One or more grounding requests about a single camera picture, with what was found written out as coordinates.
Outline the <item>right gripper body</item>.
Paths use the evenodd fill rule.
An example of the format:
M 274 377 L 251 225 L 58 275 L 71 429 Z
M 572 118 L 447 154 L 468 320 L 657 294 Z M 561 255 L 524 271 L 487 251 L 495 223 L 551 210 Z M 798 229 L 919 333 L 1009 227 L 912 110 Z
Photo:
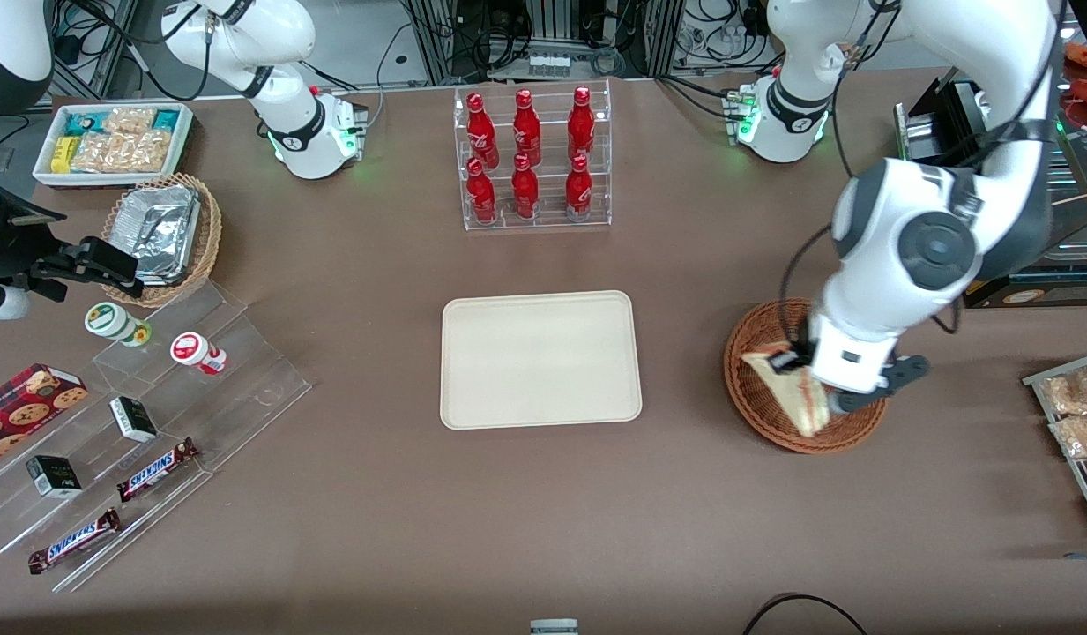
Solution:
M 32 217 L 30 206 L 0 186 L 0 279 L 24 273 L 43 257 L 43 227 L 12 224 L 18 217 Z

